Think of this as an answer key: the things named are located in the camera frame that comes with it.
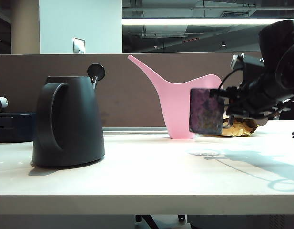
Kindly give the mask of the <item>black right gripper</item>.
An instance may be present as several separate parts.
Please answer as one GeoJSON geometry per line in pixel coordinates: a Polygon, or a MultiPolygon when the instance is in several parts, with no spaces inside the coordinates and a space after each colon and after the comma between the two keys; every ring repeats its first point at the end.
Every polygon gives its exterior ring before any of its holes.
{"type": "Polygon", "coordinates": [[[276,80],[255,80],[226,90],[210,89],[209,97],[228,98],[227,115],[264,119],[279,113],[279,83],[276,80]]]}

